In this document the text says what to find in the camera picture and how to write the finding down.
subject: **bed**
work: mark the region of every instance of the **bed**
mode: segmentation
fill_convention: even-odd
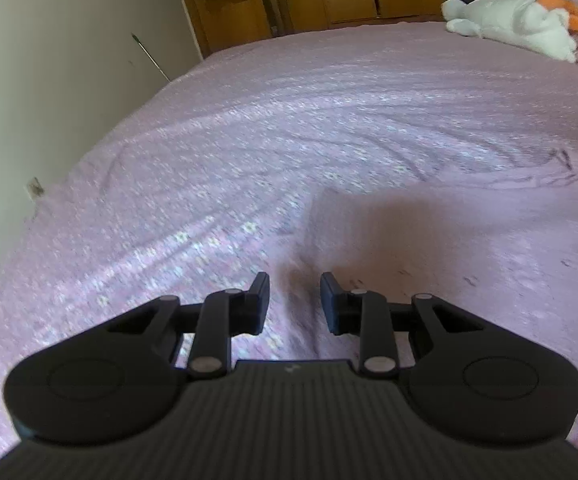
[[[0,265],[0,455],[16,442],[1,398],[13,364],[163,294],[195,303],[267,270],[264,332],[236,338],[234,358],[332,356],[312,326],[317,290],[296,301],[291,286],[290,246],[322,192],[401,189],[447,168],[523,171],[555,153],[578,154],[578,66],[440,23],[299,34],[211,56],[50,189]],[[470,297],[469,283],[455,285]],[[557,348],[548,323],[533,330],[460,306],[546,338],[578,365],[578,348]],[[578,304],[569,315],[578,319]]]

